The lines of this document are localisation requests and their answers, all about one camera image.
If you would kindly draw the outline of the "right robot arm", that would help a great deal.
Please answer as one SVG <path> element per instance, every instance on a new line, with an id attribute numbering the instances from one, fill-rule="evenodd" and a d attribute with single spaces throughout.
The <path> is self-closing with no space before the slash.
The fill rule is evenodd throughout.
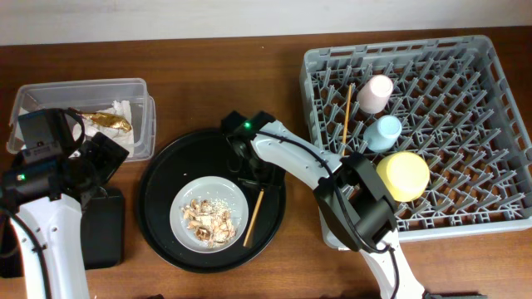
<path id="1" fill-rule="evenodd" d="M 220 129 L 240 164 L 249 168 L 249 184 L 279 186 L 290 173 L 313 191 L 329 230 L 362 254 L 383 298 L 429 296 L 401 249 L 397 205 L 362 154 L 322 150 L 263 111 L 251 119 L 233 111 L 222 119 Z"/>

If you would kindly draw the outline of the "pink cup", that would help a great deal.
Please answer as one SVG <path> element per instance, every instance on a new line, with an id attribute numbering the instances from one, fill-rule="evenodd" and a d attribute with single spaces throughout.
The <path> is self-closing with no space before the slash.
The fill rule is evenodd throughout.
<path id="1" fill-rule="evenodd" d="M 384 110 L 393 91 L 392 80 L 384 75 L 372 77 L 358 92 L 360 109 L 368 114 L 377 114 Z"/>

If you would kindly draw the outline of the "yellow bowl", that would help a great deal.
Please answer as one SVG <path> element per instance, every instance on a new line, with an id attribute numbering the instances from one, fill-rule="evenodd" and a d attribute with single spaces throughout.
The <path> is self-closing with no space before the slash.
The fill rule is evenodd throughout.
<path id="1" fill-rule="evenodd" d="M 425 160 L 414 153 L 402 151 L 389 155 L 377 165 L 377 173 L 397 202 L 420 198 L 430 179 Z"/>

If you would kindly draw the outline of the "gold foil wrapper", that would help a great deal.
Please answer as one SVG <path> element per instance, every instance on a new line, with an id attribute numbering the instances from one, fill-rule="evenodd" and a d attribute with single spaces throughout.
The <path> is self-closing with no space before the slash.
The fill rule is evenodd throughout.
<path id="1" fill-rule="evenodd" d="M 83 112 L 72 107 L 70 107 L 68 110 L 76 113 L 84 119 L 92 121 L 94 124 L 99 126 L 115 130 L 122 130 L 126 133 L 132 130 L 130 122 L 121 115 L 114 115 L 106 112 Z"/>

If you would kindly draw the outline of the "light blue cup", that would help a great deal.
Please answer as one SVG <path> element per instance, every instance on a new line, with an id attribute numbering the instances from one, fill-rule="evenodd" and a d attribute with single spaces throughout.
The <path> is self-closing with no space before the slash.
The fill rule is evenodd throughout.
<path id="1" fill-rule="evenodd" d="M 401 131 L 402 124 L 397 117 L 384 115 L 367 127 L 363 139 L 367 142 L 369 150 L 383 153 L 396 143 Z"/>

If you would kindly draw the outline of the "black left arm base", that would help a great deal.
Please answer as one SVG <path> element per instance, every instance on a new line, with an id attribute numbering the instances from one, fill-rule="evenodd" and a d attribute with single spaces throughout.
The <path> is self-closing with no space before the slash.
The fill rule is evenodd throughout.
<path id="1" fill-rule="evenodd" d="M 81 218 L 81 249 L 86 270 L 114 267 L 123 260 L 125 198 L 118 188 L 93 197 Z M 22 256 L 14 228 L 1 214 L 1 277 L 22 276 Z"/>

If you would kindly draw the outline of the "white napkin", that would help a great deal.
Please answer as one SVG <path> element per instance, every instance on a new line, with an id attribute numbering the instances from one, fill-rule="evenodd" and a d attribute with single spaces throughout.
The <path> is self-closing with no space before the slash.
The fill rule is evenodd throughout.
<path id="1" fill-rule="evenodd" d="M 117 115 L 123 117 L 128 121 L 130 125 L 131 122 L 131 106 L 128 100 L 124 101 L 114 101 L 111 108 L 99 110 L 99 113 L 107 113 L 111 115 Z M 131 129 L 125 132 L 123 129 L 115 129 L 111 127 L 106 127 L 103 125 L 98 125 L 92 120 L 88 120 L 83 117 L 83 123 L 85 127 L 85 137 L 92 138 L 96 133 L 102 133 L 108 138 L 114 140 L 117 144 L 129 151 L 128 159 L 133 157 L 134 154 L 134 129 Z"/>

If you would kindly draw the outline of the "food scraps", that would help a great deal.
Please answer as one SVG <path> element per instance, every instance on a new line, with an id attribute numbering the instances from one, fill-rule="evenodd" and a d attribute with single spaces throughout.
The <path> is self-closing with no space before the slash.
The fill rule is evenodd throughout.
<path id="1" fill-rule="evenodd" d="M 207 248 L 221 247 L 236 235 L 229 204 L 222 199 L 192 199 L 180 210 L 186 228 Z"/>

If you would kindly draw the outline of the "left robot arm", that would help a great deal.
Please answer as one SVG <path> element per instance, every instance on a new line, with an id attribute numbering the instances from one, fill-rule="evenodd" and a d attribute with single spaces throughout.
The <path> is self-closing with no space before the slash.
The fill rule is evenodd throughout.
<path id="1" fill-rule="evenodd" d="M 102 133 L 75 137 L 73 108 L 18 118 L 24 149 L 1 177 L 1 210 L 22 252 L 29 298 L 88 298 L 81 247 L 82 210 L 124 163 L 128 151 Z"/>

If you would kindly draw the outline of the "grey plate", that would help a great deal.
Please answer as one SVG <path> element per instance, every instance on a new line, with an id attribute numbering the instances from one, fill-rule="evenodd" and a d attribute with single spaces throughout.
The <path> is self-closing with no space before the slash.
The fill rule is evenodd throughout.
<path id="1" fill-rule="evenodd" d="M 229 204 L 232 222 L 236 227 L 236 235 L 229 243 L 217 248 L 207 248 L 186 228 L 180 209 L 192 199 L 222 199 Z M 177 193 L 170 208 L 172 233 L 181 245 L 197 253 L 221 252 L 231 247 L 243 236 L 248 219 L 249 206 L 242 190 L 233 182 L 217 176 L 206 176 L 188 183 Z"/>

